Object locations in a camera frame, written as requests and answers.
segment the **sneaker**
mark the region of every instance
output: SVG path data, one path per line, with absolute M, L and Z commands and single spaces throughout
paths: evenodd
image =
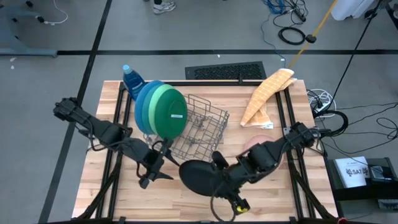
M 165 12 L 171 12 L 176 6 L 175 2 L 162 2 L 160 5 L 154 5 L 154 13 L 160 15 Z

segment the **green plate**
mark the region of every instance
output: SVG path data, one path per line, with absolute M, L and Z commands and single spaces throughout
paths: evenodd
M 152 95 L 152 98 L 150 99 L 149 103 L 149 109 L 148 109 L 148 118 L 149 118 L 149 124 L 150 128 L 157 134 L 156 131 L 156 126 L 155 126 L 155 110 L 156 110 L 156 104 L 159 101 L 160 97 L 163 95 L 164 92 L 167 90 L 174 89 L 174 87 L 164 84 L 158 87 L 154 94 Z
M 155 127 L 162 138 L 175 139 L 181 135 L 187 123 L 187 102 L 176 89 L 167 90 L 156 104 Z
M 134 118 L 138 128 L 145 134 L 154 134 L 150 128 L 148 119 L 149 102 L 155 90 L 163 84 L 164 83 L 158 80 L 152 81 L 147 83 L 138 94 L 134 110 Z

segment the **blue bottle cap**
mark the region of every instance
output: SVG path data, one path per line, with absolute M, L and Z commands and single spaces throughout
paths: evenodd
M 130 74 L 131 73 L 131 68 L 128 65 L 123 65 L 123 71 L 125 74 Z

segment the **yellow pole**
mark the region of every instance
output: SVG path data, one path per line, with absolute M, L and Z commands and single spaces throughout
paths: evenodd
M 328 12 L 325 14 L 325 16 L 323 17 L 322 22 L 319 24 L 318 28 L 315 30 L 315 32 L 312 34 L 314 37 L 317 36 L 319 30 L 321 29 L 321 27 L 323 26 L 323 24 L 325 23 L 325 21 L 328 19 L 331 10 L 334 8 L 335 4 L 337 3 L 338 0 L 333 1 L 333 4 L 330 6 Z M 301 49 L 301 51 L 298 52 L 297 55 L 294 56 L 292 62 L 289 64 L 288 68 L 292 68 L 293 64 L 297 61 L 297 59 L 299 59 L 299 57 L 301 56 L 301 54 L 303 53 L 304 50 L 306 50 L 309 46 L 309 43 L 305 43 L 303 49 Z

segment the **wooden tabletop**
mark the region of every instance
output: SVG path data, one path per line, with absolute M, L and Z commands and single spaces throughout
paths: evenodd
M 105 81 L 97 109 L 97 118 L 112 121 L 119 81 Z M 227 110 L 230 114 L 224 137 L 218 150 L 227 158 L 230 164 L 236 163 L 234 158 L 243 151 L 247 140 L 257 134 L 267 134 L 274 139 L 282 137 L 281 125 L 276 99 L 273 96 L 267 101 L 267 113 L 274 123 L 274 129 L 242 128 L 239 125 L 245 107 L 255 89 L 254 86 L 176 86 L 184 95 L 193 94 L 211 101 L 211 105 Z M 290 97 L 294 107 L 295 118 L 307 127 L 315 125 L 308 104 L 307 92 L 302 80 L 297 80 L 289 87 Z M 285 97 L 281 92 L 284 104 L 285 119 L 289 123 L 289 115 Z M 126 93 L 121 107 L 119 122 L 124 116 Z M 134 122 L 134 104 L 129 115 L 129 127 L 133 128 L 132 137 L 141 138 L 142 133 Z M 91 203 L 101 187 L 106 151 L 87 154 L 81 176 L 78 195 L 73 216 L 79 216 Z M 319 201 L 333 215 L 337 216 L 325 163 L 321 155 L 311 150 L 304 154 L 310 188 Z M 188 190 L 178 176 L 178 167 L 165 161 L 162 172 L 171 175 L 174 180 L 156 180 L 147 189 L 141 189 L 136 177 L 136 163 L 123 157 L 121 176 L 114 218 L 124 216 L 127 220 L 146 221 L 207 221 L 215 220 L 210 211 L 210 198 L 195 194 Z M 304 215 L 308 217 L 305 197 L 300 189 L 300 197 Z M 104 216 L 108 211 L 110 190 L 104 204 Z M 290 182 L 287 159 L 284 158 L 280 167 L 256 184 L 245 184 L 241 189 L 241 197 L 249 202 L 250 211 L 238 216 L 236 221 L 287 221 L 296 217 L 292 186 Z M 232 216 L 230 204 L 220 198 L 215 199 L 217 214 L 229 220 Z

